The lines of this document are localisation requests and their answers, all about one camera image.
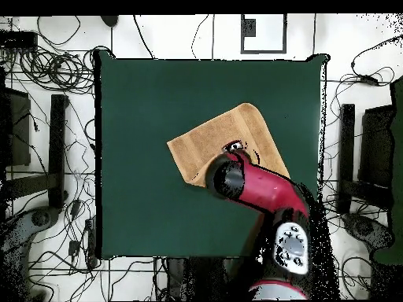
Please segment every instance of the metal frame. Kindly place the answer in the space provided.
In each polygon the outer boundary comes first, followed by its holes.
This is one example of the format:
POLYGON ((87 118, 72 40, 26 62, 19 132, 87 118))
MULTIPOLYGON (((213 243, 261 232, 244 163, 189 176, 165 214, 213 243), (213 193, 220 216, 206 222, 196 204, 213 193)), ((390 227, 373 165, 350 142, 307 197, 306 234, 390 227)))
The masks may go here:
POLYGON ((283 49, 282 50, 245 50, 246 19, 245 14, 241 14, 241 54, 261 54, 261 53, 287 53, 287 15, 283 14, 283 49))
POLYGON ((11 199, 48 190, 49 206, 63 208, 65 202, 65 110, 68 97, 53 94, 50 107, 49 172, 6 182, 11 199))

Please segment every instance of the black border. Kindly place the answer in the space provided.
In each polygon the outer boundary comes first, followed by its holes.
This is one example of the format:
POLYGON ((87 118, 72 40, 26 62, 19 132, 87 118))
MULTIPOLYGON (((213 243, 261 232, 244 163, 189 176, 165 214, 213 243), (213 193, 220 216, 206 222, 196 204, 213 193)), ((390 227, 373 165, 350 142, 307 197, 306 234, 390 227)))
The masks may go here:
POLYGON ((245 14, 241 14, 241 54, 287 53, 287 15, 283 14, 283 49, 282 50, 245 50, 245 14))

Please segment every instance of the circular button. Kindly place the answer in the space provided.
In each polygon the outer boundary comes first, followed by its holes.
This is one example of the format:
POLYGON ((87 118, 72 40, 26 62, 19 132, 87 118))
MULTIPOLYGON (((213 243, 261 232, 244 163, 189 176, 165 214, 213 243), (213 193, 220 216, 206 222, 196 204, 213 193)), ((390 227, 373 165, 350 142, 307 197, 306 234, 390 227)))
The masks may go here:
POLYGON ((299 267, 302 266, 302 261, 301 261, 301 259, 299 257, 294 258, 294 263, 296 263, 299 267))
POLYGON ((281 258, 283 260, 290 260, 290 254, 288 252, 281 252, 281 258))
POLYGON ((302 256, 304 253, 304 245, 296 238, 286 238, 284 248, 293 255, 302 256))

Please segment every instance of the black cable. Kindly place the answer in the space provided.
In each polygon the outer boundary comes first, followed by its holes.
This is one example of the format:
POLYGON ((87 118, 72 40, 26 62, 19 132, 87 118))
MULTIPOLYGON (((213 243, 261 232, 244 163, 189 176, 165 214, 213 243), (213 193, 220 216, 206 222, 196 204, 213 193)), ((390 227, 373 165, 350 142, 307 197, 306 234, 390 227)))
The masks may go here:
POLYGON ((94 280, 95 280, 95 278, 96 278, 97 275, 98 275, 98 272, 97 272, 97 274, 96 274, 94 277, 89 277, 88 279, 86 279, 86 280, 72 293, 72 295, 70 296, 70 299, 67 300, 67 301, 65 301, 65 302, 72 302, 73 299, 76 299, 77 297, 79 297, 78 295, 77 295, 77 296, 74 296, 74 295, 79 291, 79 289, 81 289, 81 287, 83 287, 84 285, 86 285, 87 282, 89 282, 89 281, 91 280, 91 283, 81 292, 81 294, 80 294, 80 296, 81 296, 81 295, 83 294, 83 292, 85 292, 87 289, 90 288, 91 284, 94 282, 94 280))
POLYGON ((51 302, 52 298, 54 297, 54 288, 53 287, 50 287, 50 286, 44 285, 44 284, 40 284, 38 282, 34 282, 31 278, 28 278, 28 280, 29 280, 30 283, 32 283, 34 285, 38 285, 40 287, 45 287, 47 289, 50 289, 52 291, 52 295, 50 295, 50 299, 48 300, 48 302, 51 302))
POLYGON ((386 45, 387 43, 396 42, 397 40, 399 40, 399 39, 401 39, 401 38, 403 38, 403 35, 395 36, 395 37, 392 37, 391 39, 386 39, 386 40, 384 40, 383 42, 380 42, 380 43, 376 44, 375 46, 372 46, 372 47, 370 47, 370 48, 368 48, 368 49, 366 49, 366 50, 364 50, 364 51, 359 52, 359 54, 356 55, 356 56, 354 57, 353 61, 351 62, 351 69, 353 70, 353 73, 354 73, 356 76, 360 76, 360 77, 365 76, 365 75, 358 74, 358 73, 354 70, 354 66, 355 66, 355 64, 356 64, 355 61, 356 61, 356 59, 357 59, 361 54, 363 54, 363 53, 365 53, 365 52, 368 52, 369 50, 373 50, 373 49, 379 48, 379 47, 381 47, 381 46, 384 46, 384 45, 386 45))
POLYGON ((135 15, 133 15, 133 19, 135 20, 135 26, 137 27, 137 31, 139 32, 140 39, 142 40, 142 44, 144 44, 144 46, 146 47, 148 53, 149 53, 150 56, 151 56, 151 59, 154 59, 154 55, 151 53, 151 51, 150 51, 150 49, 148 48, 146 42, 144 41, 144 38, 142 37, 142 32, 141 32, 140 27, 139 27, 139 25, 138 25, 138 23, 137 23, 137 20, 136 20, 136 18, 135 18, 135 15))
MULTIPOLYGON (((207 16, 205 17, 205 19, 204 19, 202 22, 200 22, 200 24, 198 25, 198 29, 199 29, 200 26, 203 24, 203 22, 204 22, 205 20, 207 20, 207 18, 209 17, 209 15, 210 15, 210 14, 207 14, 207 16)), ((196 55, 194 54, 194 51, 193 51, 193 44, 194 44, 194 40, 196 39, 196 36, 198 35, 198 29, 196 30, 196 33, 194 34, 193 42, 192 42, 192 46, 191 46, 192 54, 193 54, 193 56, 194 56, 194 59, 197 59, 197 58, 196 58, 196 55)))
POLYGON ((213 35, 211 43, 211 58, 214 59, 214 21, 216 20, 216 14, 213 14, 213 35))
POLYGON ((84 127, 84 134, 85 134, 85 136, 86 136, 88 139, 90 139, 90 140, 92 140, 92 141, 94 142, 95 139, 92 138, 92 137, 90 137, 90 136, 88 135, 88 133, 87 133, 87 126, 88 126, 89 123, 91 123, 91 122, 93 122, 93 121, 95 121, 95 118, 93 118, 92 120, 88 120, 88 121, 87 121, 87 123, 85 124, 85 127, 84 127))
POLYGON ((313 17, 313 42, 312 42, 312 54, 315 54, 315 39, 316 39, 316 13, 313 17))
POLYGON ((74 16, 74 17, 76 18, 76 20, 77 20, 79 26, 78 26, 77 29, 72 33, 72 35, 71 35, 70 37, 68 37, 68 39, 66 39, 64 42, 53 42, 53 41, 51 41, 50 39, 48 39, 47 37, 45 37, 45 35, 41 32, 41 29, 40 29, 40 27, 39 27, 39 22, 40 22, 41 17, 38 17, 38 19, 36 20, 36 26, 37 26, 37 28, 38 28, 38 32, 39 32, 39 34, 41 35, 41 37, 42 37, 43 39, 45 39, 50 45, 52 45, 52 46, 60 46, 60 45, 66 44, 69 40, 71 40, 71 39, 76 35, 76 33, 78 32, 78 30, 79 30, 80 27, 81 27, 81 21, 79 20, 79 18, 78 18, 77 16, 74 16))
POLYGON ((113 284, 112 284, 112 286, 111 286, 111 293, 110 293, 110 301, 112 301, 112 298, 113 298, 113 287, 117 284, 117 283, 119 283, 119 282, 121 282, 123 279, 124 279, 124 277, 126 277, 127 275, 128 275, 128 273, 130 272, 130 269, 131 269, 131 266, 133 266, 134 264, 139 264, 139 263, 141 263, 141 264, 150 264, 150 263, 152 263, 153 261, 151 260, 151 261, 148 261, 148 262, 143 262, 143 261, 141 261, 141 260, 136 260, 135 262, 132 262, 130 265, 129 265, 129 267, 128 267, 128 269, 126 270, 126 272, 124 273, 124 275, 121 277, 121 278, 119 278, 118 280, 116 280, 113 284))
POLYGON ((357 278, 360 280, 359 282, 357 282, 355 279, 353 279, 349 274, 347 274, 344 271, 344 266, 350 261, 350 260, 363 260, 366 264, 368 264, 371 268, 374 268, 373 265, 366 260, 365 258, 359 257, 359 256, 354 256, 354 257, 350 257, 347 260, 345 260, 342 264, 342 268, 341 268, 341 272, 342 272, 342 281, 343 281, 343 285, 346 288, 347 293, 354 299, 357 300, 357 298, 350 292, 349 288, 347 287, 347 285, 354 287, 355 286, 355 282, 358 285, 361 285, 362 287, 364 287, 367 291, 371 292, 370 287, 368 286, 368 284, 366 282, 363 283, 363 278, 362 276, 358 275, 357 278), (346 275, 348 276, 348 278, 350 278, 352 281, 354 281, 354 285, 350 285, 347 283, 346 281, 346 275))

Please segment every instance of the table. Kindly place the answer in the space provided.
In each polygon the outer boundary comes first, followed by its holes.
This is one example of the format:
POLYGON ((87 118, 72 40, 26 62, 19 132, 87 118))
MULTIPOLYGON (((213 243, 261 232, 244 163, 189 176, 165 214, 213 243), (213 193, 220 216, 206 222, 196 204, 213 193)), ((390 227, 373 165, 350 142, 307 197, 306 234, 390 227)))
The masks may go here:
POLYGON ((241 254, 257 212, 187 185, 166 142, 243 102, 261 111, 290 177, 316 195, 326 55, 176 61, 100 52, 100 60, 103 258, 241 254))

